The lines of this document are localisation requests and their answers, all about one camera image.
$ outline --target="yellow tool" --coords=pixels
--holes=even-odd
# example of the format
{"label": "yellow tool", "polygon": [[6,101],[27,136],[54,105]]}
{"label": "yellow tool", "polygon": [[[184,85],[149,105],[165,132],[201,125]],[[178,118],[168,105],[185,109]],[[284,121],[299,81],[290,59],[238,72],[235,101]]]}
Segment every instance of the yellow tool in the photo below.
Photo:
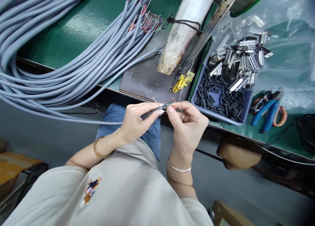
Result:
{"label": "yellow tool", "polygon": [[187,71],[186,74],[182,74],[179,77],[178,82],[176,83],[175,87],[173,88],[173,93],[178,92],[183,87],[186,87],[191,81],[193,80],[195,74],[193,72]]}

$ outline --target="cartoon embroidery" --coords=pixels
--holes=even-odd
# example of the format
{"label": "cartoon embroidery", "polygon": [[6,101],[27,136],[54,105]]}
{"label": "cartoon embroidery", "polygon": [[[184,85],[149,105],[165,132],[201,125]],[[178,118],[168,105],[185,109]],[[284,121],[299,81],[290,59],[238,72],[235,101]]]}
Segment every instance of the cartoon embroidery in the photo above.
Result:
{"label": "cartoon embroidery", "polygon": [[92,196],[95,194],[95,188],[99,184],[100,180],[101,180],[101,177],[98,177],[97,180],[95,180],[94,182],[92,182],[92,179],[91,179],[90,182],[88,183],[89,186],[85,190],[84,205],[89,203],[90,200],[92,199]]}

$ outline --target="cardboard box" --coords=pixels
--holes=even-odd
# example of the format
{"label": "cardboard box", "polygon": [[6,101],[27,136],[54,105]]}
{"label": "cardboard box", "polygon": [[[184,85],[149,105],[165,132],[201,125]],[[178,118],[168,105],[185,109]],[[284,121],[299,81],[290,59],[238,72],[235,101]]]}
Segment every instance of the cardboard box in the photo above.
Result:
{"label": "cardboard box", "polygon": [[19,173],[41,163],[41,160],[6,151],[0,153],[0,201],[13,189]]}
{"label": "cardboard box", "polygon": [[214,202],[212,210],[215,214],[214,226],[255,226],[243,215],[219,200]]}

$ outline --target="silver bracelet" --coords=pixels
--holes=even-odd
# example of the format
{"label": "silver bracelet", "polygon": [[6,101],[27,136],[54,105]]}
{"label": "silver bracelet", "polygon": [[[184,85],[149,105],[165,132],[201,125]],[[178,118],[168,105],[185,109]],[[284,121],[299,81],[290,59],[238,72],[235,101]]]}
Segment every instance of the silver bracelet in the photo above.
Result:
{"label": "silver bracelet", "polygon": [[174,167],[174,165],[171,164],[171,162],[170,162],[170,157],[168,157],[167,160],[168,160],[168,163],[172,166],[172,168],[175,169],[175,170],[177,170],[177,171],[179,171],[179,172],[189,172],[189,171],[191,170],[191,166],[190,166],[190,168],[187,169],[187,170],[180,170],[180,169]]}

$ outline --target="gray floor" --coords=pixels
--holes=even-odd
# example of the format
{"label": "gray floor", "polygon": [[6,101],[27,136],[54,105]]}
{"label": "gray floor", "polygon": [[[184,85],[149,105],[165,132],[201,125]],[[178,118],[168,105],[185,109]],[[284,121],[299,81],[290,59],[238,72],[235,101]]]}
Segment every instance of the gray floor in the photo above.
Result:
{"label": "gray floor", "polygon": [[[64,165],[78,150],[94,141],[97,125],[61,122],[19,111],[0,100],[0,137],[9,149],[38,158],[50,168]],[[104,112],[89,115],[101,119]],[[173,131],[163,117],[160,172],[166,176],[166,161],[173,143]],[[199,148],[214,154],[218,143],[202,139]],[[306,225],[314,201],[261,177],[252,169],[230,171],[217,160],[195,152],[192,164],[194,187],[200,202],[211,207],[219,199],[245,215],[256,226]]]}

